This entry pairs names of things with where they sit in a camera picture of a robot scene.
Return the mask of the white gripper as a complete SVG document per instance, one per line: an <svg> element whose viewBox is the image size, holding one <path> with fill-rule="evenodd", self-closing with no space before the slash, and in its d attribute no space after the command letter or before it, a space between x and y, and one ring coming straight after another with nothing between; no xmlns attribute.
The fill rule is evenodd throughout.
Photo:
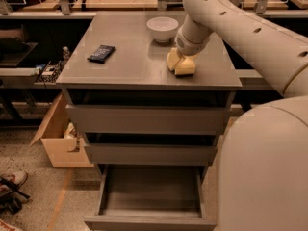
<svg viewBox="0 0 308 231"><path fill-rule="evenodd" d="M183 25L179 28L176 37L176 47L172 47L167 54L167 67L173 71L183 60L183 56L194 61L210 39L213 30L192 20L188 15Z"/></svg>

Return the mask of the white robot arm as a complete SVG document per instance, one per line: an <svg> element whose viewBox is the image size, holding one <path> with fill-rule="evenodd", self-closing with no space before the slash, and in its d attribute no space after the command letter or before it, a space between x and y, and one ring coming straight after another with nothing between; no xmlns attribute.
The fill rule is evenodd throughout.
<svg viewBox="0 0 308 231"><path fill-rule="evenodd" d="M215 231L308 231L308 69L306 37L231 0L183 0L186 18L167 55L175 74L219 35L249 65L237 70L248 91L274 90L229 127L219 156Z"/></svg>

